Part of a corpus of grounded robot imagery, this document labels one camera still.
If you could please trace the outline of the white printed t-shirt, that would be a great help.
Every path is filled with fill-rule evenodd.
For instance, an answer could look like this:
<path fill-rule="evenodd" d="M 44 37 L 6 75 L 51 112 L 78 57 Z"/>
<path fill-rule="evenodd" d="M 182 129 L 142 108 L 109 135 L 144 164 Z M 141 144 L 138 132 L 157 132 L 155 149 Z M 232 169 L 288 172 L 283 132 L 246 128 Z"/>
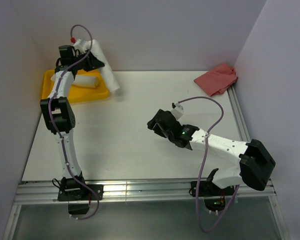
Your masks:
<path fill-rule="evenodd" d="M 102 51 L 100 44 L 95 40 L 90 40 L 86 44 L 90 48 L 90 52 L 102 63 L 104 66 L 99 69 L 99 72 L 106 83 L 107 88 L 111 93 L 116 93 L 120 89 L 119 82 L 117 81 L 113 70 L 106 59 L 105 54 Z"/>

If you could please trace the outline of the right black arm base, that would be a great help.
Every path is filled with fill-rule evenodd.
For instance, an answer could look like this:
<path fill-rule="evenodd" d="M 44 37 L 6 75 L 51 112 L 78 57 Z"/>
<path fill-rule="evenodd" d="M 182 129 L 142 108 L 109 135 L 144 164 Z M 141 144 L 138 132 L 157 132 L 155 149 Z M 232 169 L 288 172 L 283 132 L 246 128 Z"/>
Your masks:
<path fill-rule="evenodd" d="M 199 197 L 215 197 L 204 199 L 204 204 L 209 211 L 216 213 L 225 209 L 227 204 L 226 196 L 232 196 L 235 192 L 234 186 L 219 188 L 212 182 L 218 170 L 218 168 L 213 169 L 206 180 L 201 180 L 198 190 Z"/>

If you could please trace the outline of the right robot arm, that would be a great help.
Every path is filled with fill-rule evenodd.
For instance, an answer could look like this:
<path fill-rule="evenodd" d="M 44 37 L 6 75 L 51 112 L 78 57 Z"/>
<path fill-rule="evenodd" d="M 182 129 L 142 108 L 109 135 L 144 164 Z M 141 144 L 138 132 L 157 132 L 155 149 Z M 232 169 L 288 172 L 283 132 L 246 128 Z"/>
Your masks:
<path fill-rule="evenodd" d="M 197 126 L 182 125 L 173 113 L 167 110 L 158 110 L 147 123 L 147 128 L 179 148 L 207 151 L 230 162 L 229 167 L 218 166 L 213 169 L 203 182 L 204 187 L 212 195 L 241 184 L 263 191 L 276 166 L 275 160 L 261 141 L 231 140 L 207 133 Z"/>

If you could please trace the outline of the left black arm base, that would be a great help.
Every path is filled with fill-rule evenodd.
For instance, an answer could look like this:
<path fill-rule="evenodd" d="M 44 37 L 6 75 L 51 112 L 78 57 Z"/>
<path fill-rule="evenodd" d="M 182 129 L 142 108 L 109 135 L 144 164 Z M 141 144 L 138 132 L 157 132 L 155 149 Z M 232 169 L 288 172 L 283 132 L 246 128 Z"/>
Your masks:
<path fill-rule="evenodd" d="M 90 210 L 92 201 L 99 201 L 103 198 L 104 186 L 102 184 L 86 184 L 82 174 L 75 176 L 81 182 L 71 178 L 63 177 L 61 181 L 56 178 L 52 179 L 52 184 L 58 189 L 58 202 L 68 202 L 68 213 L 83 217 Z"/>

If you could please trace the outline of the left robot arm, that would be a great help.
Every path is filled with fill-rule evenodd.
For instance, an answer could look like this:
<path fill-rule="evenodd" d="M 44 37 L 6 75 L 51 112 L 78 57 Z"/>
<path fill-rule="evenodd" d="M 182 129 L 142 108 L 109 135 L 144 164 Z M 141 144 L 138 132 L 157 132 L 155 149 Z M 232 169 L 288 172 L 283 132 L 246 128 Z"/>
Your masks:
<path fill-rule="evenodd" d="M 62 179 L 59 191 L 81 200 L 88 192 L 97 193 L 85 183 L 77 160 L 74 146 L 76 118 L 68 95 L 78 71 L 90 72 L 105 64 L 91 53 L 91 48 L 79 50 L 71 45 L 62 45 L 58 49 L 60 57 L 54 70 L 54 85 L 49 96 L 40 101 L 40 108 L 46 128 L 55 136 L 60 152 Z"/>

